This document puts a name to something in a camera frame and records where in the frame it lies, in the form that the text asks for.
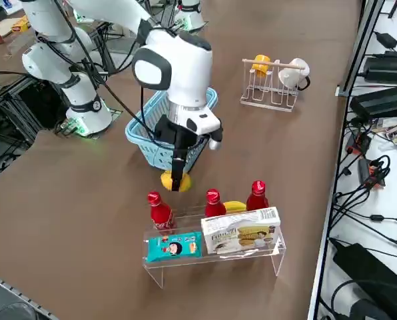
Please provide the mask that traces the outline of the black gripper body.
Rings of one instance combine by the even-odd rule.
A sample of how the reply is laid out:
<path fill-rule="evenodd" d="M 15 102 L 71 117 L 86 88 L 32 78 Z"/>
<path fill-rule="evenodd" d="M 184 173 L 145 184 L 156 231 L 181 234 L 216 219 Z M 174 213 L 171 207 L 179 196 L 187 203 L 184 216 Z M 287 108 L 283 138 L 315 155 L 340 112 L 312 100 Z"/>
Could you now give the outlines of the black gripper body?
<path fill-rule="evenodd" d="M 162 115 L 155 125 L 155 138 L 178 150 L 187 150 L 197 143 L 196 133 L 173 123 L 166 115 Z"/>

